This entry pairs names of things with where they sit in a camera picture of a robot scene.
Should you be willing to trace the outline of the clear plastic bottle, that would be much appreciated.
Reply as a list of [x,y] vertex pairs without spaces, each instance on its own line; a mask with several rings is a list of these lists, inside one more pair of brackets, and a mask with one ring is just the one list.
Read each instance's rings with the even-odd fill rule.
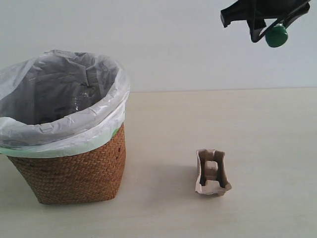
[[71,97],[71,110],[72,112],[82,111],[98,100],[98,93],[95,86],[80,84],[72,94]]

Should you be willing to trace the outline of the white translucent bin liner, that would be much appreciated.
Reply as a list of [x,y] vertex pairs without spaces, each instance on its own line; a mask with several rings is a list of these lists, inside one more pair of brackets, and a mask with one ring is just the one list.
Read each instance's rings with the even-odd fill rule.
[[[78,112],[71,97],[80,84],[96,87],[98,100]],[[122,105],[130,81],[112,58],[52,50],[0,72],[0,144],[40,146],[85,132]]]

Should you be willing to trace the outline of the green bin liner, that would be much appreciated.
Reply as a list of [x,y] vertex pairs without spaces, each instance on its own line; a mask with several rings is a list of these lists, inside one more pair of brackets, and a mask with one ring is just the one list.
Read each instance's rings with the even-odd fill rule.
[[122,111],[103,120],[97,126],[70,138],[41,146],[1,148],[0,153],[11,157],[32,159],[79,155],[108,143],[123,125],[124,119],[125,111]]

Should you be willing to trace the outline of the green capped plastic bottle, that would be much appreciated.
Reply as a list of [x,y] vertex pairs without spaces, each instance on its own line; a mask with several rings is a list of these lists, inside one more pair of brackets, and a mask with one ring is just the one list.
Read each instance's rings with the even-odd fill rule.
[[278,48],[288,40],[288,33],[282,24],[277,24],[267,31],[265,41],[271,48]]

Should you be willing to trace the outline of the woven brown wicker basket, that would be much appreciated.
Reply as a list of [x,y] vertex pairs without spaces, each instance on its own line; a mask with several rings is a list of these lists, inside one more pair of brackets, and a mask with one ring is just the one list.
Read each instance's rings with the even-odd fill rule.
[[126,162],[124,125],[92,151],[49,159],[8,158],[41,204],[101,202],[116,197]]

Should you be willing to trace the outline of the grey cardboard egg carton piece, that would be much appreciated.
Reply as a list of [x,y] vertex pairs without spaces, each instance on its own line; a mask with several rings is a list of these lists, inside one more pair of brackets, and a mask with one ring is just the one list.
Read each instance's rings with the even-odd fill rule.
[[200,149],[197,156],[195,192],[201,195],[224,196],[232,186],[224,166],[225,153],[216,149]]

